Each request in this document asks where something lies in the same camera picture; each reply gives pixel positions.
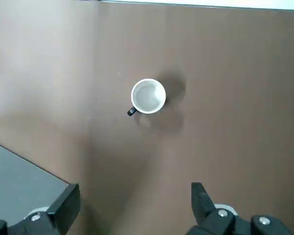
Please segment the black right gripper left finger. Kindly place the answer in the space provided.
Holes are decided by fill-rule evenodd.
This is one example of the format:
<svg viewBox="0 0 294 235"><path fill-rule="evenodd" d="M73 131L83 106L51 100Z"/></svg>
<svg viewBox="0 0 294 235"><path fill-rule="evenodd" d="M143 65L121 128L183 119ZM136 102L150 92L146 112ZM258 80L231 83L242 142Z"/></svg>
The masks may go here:
<svg viewBox="0 0 294 235"><path fill-rule="evenodd" d="M79 211L79 184L69 184L46 211L33 212L12 226L0 219L0 235L65 235Z"/></svg>

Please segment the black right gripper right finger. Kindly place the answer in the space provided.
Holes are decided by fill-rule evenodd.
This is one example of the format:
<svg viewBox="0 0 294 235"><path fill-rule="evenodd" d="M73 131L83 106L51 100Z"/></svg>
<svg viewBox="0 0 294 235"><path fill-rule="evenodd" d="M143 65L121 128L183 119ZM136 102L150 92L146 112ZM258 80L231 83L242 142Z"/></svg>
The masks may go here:
<svg viewBox="0 0 294 235"><path fill-rule="evenodd" d="M191 183L191 203L196 225L188 235L293 235L279 219L254 215L249 221L229 209L217 208L200 182Z"/></svg>

